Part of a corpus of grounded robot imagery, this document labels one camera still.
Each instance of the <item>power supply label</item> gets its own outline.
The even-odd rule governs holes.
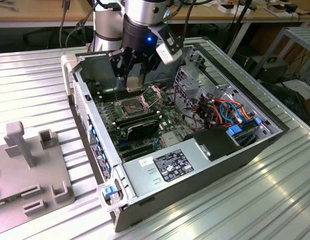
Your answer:
[[[180,149],[155,158],[154,162],[165,182],[170,182],[194,170]]]

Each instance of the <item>gray stand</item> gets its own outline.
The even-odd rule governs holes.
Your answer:
[[[57,134],[24,140],[21,122],[6,125],[0,146],[0,233],[74,202]]]
[[[266,61],[269,59],[269,56],[274,52],[274,50],[284,37],[289,37],[290,41],[281,51],[279,57],[284,58],[293,43],[298,43],[299,45],[310,51],[310,27],[284,27],[280,31],[274,42],[271,44],[271,46],[268,48],[261,61],[255,67],[254,71],[251,73],[252,77],[255,78],[258,75]],[[310,67],[307,68],[302,77],[304,77],[309,70]]]

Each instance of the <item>metal work surface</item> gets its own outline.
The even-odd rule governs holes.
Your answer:
[[[0,239],[310,239],[310,129],[211,42],[187,42],[200,43],[290,132],[246,167],[115,233],[95,193],[66,100],[58,57],[64,52],[0,54],[0,144],[7,121],[22,120],[34,133],[47,128],[57,132],[76,197],[73,204],[4,232]],[[212,67],[207,72],[222,81]]]
[[[310,27],[289,27],[283,34],[310,51]]]

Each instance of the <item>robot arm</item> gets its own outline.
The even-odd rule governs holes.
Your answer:
[[[138,85],[142,86],[147,73],[155,70],[161,60],[164,64],[169,64],[179,58],[183,41],[181,38],[176,38],[170,27],[162,22],[167,9],[167,0],[126,0],[124,7],[122,22],[114,23],[116,19],[113,18],[110,20],[113,22],[108,25],[109,28],[115,29],[114,26],[122,24],[121,49],[109,53],[108,57],[115,76],[123,78],[125,87],[129,72],[135,64],[141,64]],[[95,25],[98,33],[99,25],[105,26],[105,23],[102,19],[98,21],[96,18]],[[158,39],[163,41],[159,47],[157,47]]]

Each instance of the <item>desk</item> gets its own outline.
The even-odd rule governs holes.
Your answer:
[[[19,11],[0,7],[0,28],[59,27],[63,9],[62,0],[13,0]],[[64,26],[75,26],[90,10],[87,0],[71,0]],[[92,15],[86,26],[93,25]]]
[[[60,26],[62,8],[61,0],[15,0],[15,6],[19,12],[0,8],[0,28],[29,28],[29,27],[58,27]],[[310,15],[296,17],[276,17],[264,9],[265,5],[257,5],[256,11],[246,15],[240,31],[228,51],[230,57],[233,56],[251,23],[291,23],[301,22],[305,27],[310,22]],[[72,0],[70,9],[67,11],[64,26],[75,26],[76,23],[86,16],[90,6],[86,0]],[[177,9],[176,6],[170,8],[171,12]],[[188,6],[184,6],[180,12],[171,20],[169,24],[184,24]],[[231,23],[234,15],[223,13],[218,10],[218,6],[206,7],[195,6],[192,10],[190,24],[218,24]],[[92,26],[92,16],[88,19],[86,26]]]
[[[63,54],[87,49],[0,54],[0,145],[5,143],[2,116],[6,121],[22,121],[27,137],[44,129],[57,132],[76,197],[71,205],[3,232],[0,240],[310,239],[310,128],[212,42],[199,37],[186,40],[193,42],[223,64],[290,131],[247,166],[115,233],[110,214],[101,208],[96,194],[60,66]],[[222,83],[216,70],[207,71]]]
[[[241,21],[243,25],[241,26],[237,37],[235,38],[231,48],[228,51],[228,56],[232,57],[236,52],[237,47],[239,46],[241,40],[246,34],[250,24],[252,23],[301,23],[301,27],[306,27],[310,22],[310,15],[302,15],[298,17],[297,15],[292,16],[284,16],[277,17],[267,10],[265,10],[266,5],[255,4],[257,6],[256,11],[251,11],[249,14],[245,15],[243,20]],[[177,9],[176,6],[171,7],[171,11],[175,11]],[[170,24],[183,24],[185,22],[185,18],[187,16],[187,7],[183,7],[179,13],[172,18],[168,23]],[[206,7],[203,5],[194,6],[192,10],[192,14],[189,19],[190,24],[227,24],[231,23],[234,19],[234,15],[232,13],[223,13],[218,10],[217,5],[212,5],[210,7]]]

